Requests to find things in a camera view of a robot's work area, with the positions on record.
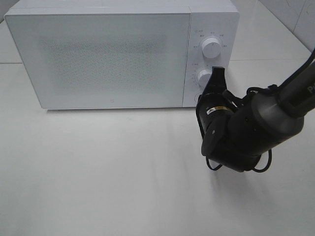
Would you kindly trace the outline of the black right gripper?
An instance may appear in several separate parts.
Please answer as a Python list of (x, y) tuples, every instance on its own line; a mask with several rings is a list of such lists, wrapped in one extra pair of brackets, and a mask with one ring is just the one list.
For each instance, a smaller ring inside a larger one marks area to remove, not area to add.
[(196, 105), (196, 117), (199, 125), (201, 137), (203, 138), (208, 126), (213, 121), (213, 115), (211, 113), (216, 112), (219, 109), (211, 110), (214, 107), (224, 107), (223, 110), (227, 110), (227, 113), (236, 112), (236, 107), (223, 96), (223, 93), (227, 90), (225, 80), (225, 69), (223, 67), (212, 67), (212, 74), (207, 82), (204, 91), (198, 97)]

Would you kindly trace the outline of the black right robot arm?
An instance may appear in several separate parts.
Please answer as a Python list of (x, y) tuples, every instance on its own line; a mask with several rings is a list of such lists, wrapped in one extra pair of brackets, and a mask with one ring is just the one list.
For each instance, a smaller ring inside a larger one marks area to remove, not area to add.
[(218, 168), (258, 172), (262, 154), (300, 133), (314, 107), (314, 54), (281, 85), (250, 87), (242, 98), (227, 89), (225, 69), (214, 67), (196, 105), (201, 154)]

